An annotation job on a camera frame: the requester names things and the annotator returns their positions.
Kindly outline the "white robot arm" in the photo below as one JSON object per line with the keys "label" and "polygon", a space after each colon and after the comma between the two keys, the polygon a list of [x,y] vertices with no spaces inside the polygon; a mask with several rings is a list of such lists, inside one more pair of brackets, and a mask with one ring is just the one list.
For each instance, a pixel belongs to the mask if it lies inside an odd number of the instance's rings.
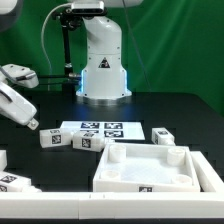
{"label": "white robot arm", "polygon": [[[93,102],[116,102],[129,97],[127,74],[121,64],[121,28],[108,19],[108,7],[133,7],[143,0],[68,0],[61,7],[73,18],[84,22],[87,30],[87,65],[81,72],[81,87],[77,96]],[[36,108],[8,82],[34,88],[36,73],[14,64],[0,66],[0,114],[34,130]]]}

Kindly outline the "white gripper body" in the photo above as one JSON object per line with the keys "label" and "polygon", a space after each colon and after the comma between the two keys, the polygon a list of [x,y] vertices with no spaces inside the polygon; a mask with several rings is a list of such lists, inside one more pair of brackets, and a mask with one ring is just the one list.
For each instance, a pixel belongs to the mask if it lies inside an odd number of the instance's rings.
{"label": "white gripper body", "polygon": [[0,82],[0,114],[22,126],[35,130],[39,122],[34,118],[36,108],[7,84]]}

